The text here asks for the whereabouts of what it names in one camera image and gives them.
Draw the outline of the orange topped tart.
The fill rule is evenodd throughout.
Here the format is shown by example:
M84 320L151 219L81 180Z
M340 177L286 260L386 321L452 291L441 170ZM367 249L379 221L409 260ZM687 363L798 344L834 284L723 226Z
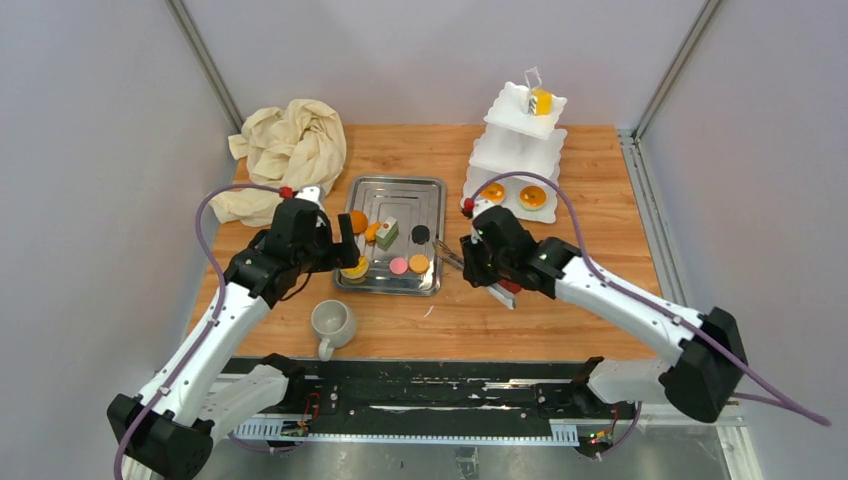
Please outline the orange topped tart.
M522 188L518 194L519 206L530 212L543 209L548 203L547 193L537 185L529 185Z
M492 182L480 192L478 197L485 199L492 204L498 205L505 200L506 190L501 183Z

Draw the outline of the yellow cake slice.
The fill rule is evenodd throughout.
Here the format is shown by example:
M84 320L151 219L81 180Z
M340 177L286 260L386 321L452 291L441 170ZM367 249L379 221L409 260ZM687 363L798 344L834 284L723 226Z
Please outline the yellow cake slice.
M553 109L553 95L542 88L533 88L528 92L527 112L533 116L546 116Z

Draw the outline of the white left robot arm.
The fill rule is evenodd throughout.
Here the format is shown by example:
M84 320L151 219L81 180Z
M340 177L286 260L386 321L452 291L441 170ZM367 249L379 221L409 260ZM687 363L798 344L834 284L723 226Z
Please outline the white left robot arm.
M273 405L293 413L304 405L304 369L279 354L216 394L209 390L236 347L299 276L357 265L350 216L339 215L338 226L335 242L319 201L287 198L270 228L226 269L217 269L218 291L177 352L136 395L119 394L107 409L118 441L116 478L192 479L214 446L254 414Z

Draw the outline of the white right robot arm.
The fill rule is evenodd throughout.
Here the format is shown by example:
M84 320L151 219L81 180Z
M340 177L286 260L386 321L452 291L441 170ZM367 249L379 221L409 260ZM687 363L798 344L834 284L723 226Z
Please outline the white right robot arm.
M461 238L463 277L508 308L522 290L577 305L648 346L653 360L591 360L587 378L571 390L574 408L599 415L621 401L668 402L693 420L713 423L747 366L737 321L715 307L708 313L668 302L611 274L576 246L535 240L514 214L486 199L466 200L469 235Z

